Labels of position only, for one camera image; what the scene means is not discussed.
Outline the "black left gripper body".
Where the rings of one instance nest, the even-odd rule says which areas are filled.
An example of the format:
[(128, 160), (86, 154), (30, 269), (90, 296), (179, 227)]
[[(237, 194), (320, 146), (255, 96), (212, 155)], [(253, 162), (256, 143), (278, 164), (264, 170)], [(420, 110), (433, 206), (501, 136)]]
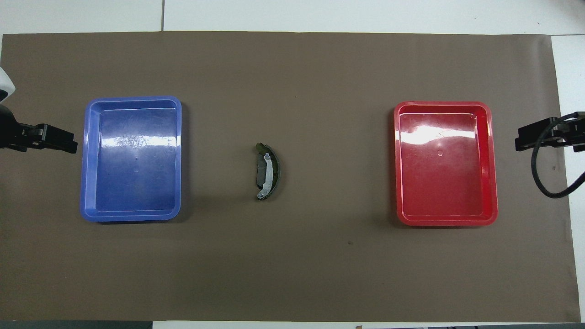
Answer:
[(0, 148), (19, 152), (26, 152), (28, 148), (44, 149), (38, 140), (28, 135), (30, 131), (35, 130), (36, 126), (17, 122), (6, 106), (0, 106)]

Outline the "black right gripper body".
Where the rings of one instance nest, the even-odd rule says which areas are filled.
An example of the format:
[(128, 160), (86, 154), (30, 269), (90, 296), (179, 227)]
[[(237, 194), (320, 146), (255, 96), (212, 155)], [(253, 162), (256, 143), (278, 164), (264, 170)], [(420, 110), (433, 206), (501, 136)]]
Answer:
[(572, 147), (573, 152), (585, 151), (585, 116), (565, 115), (555, 118), (550, 146), (555, 148)]

